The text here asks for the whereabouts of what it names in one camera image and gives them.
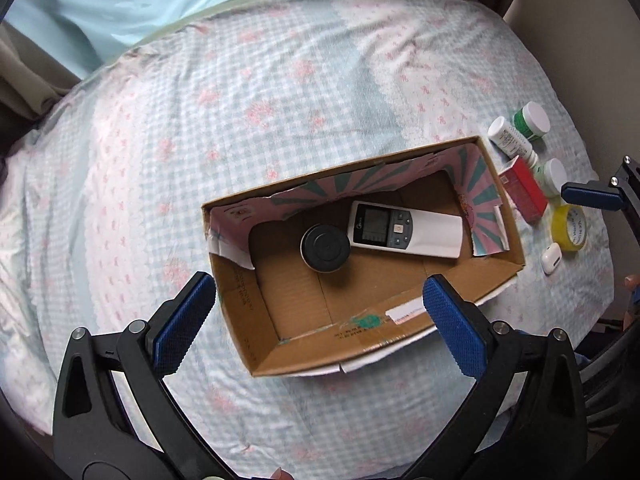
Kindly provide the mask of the person's hand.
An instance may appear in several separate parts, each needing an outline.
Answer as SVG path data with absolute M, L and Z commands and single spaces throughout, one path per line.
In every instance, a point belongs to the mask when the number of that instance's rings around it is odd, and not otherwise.
M 639 317 L 640 276 L 638 274 L 628 275 L 625 278 L 624 284 L 626 289 L 630 292 L 629 304 L 623 318 L 624 330 L 628 330 L 628 328 L 634 324 L 634 321 Z

